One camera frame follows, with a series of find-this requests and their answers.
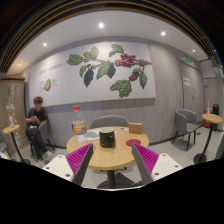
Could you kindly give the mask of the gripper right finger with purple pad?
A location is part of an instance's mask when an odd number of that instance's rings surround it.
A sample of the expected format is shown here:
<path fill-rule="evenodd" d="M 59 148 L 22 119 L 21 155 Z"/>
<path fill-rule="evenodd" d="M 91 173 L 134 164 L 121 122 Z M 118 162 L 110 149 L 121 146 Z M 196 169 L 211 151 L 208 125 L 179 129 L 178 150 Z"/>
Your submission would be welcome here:
<path fill-rule="evenodd" d="M 167 153 L 157 154 L 137 143 L 132 144 L 132 154 L 144 185 L 182 169 L 182 166 Z"/>

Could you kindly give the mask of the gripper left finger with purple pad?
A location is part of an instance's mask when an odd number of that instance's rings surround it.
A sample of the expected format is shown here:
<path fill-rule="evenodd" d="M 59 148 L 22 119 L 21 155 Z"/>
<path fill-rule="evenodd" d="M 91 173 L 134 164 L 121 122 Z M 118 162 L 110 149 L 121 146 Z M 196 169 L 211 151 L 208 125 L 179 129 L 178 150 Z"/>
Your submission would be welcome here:
<path fill-rule="evenodd" d="M 93 144 L 90 143 L 66 156 L 56 156 L 44 170 L 81 186 L 92 155 Z"/>

